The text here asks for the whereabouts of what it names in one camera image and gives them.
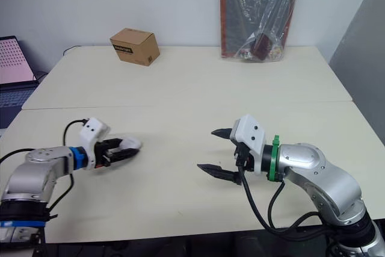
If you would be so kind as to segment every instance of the laptop screen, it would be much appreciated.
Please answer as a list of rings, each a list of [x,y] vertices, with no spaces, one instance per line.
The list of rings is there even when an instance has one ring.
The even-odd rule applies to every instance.
[[[0,84],[33,80],[35,76],[16,38],[0,37]]]

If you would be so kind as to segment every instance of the table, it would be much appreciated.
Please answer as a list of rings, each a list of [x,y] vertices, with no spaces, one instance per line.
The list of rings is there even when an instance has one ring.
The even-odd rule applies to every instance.
[[[260,64],[224,60],[219,48],[163,47],[144,67],[120,61],[112,46],[91,46],[69,51],[23,109],[309,101],[351,101],[315,47]]]
[[[59,217],[47,225],[47,242],[90,242],[261,229],[244,190],[214,179],[197,164],[218,164],[235,170],[234,145],[210,134],[231,127],[250,113],[266,130],[267,140],[279,134],[282,143],[317,145],[328,160],[357,179],[372,218],[384,218],[382,187],[385,148],[357,107],[346,102],[277,102],[268,107],[175,103],[136,107],[23,110],[0,138],[1,155],[21,147],[58,146],[65,125],[95,116],[111,127],[111,136],[131,134],[143,142],[130,161],[109,168],[74,172],[75,186],[54,209]],[[79,128],[68,133],[76,146]],[[2,164],[1,188],[23,162],[22,154]],[[248,173],[254,199],[266,218],[276,183]],[[52,199],[68,186],[61,178]],[[290,225],[314,207],[306,193],[288,182],[273,210],[278,226]],[[316,224],[313,218],[306,224]]]

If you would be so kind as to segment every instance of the laptop keyboard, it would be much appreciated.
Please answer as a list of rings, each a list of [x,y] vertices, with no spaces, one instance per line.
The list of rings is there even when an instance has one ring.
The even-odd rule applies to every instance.
[[[0,93],[0,108],[22,106],[34,90],[35,89]]]

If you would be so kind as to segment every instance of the floor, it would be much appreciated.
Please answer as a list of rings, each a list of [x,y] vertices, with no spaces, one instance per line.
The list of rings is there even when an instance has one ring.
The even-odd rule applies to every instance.
[[[385,219],[377,220],[385,232]],[[287,242],[265,230],[99,243],[47,244],[49,257],[324,257],[325,236]],[[28,256],[0,250],[0,256]],[[43,256],[35,250],[33,257]]]

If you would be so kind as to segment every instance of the brown cardboard box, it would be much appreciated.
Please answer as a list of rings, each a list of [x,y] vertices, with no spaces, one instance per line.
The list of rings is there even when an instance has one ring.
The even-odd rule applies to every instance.
[[[160,54],[154,33],[125,28],[110,41],[120,60],[149,66]]]

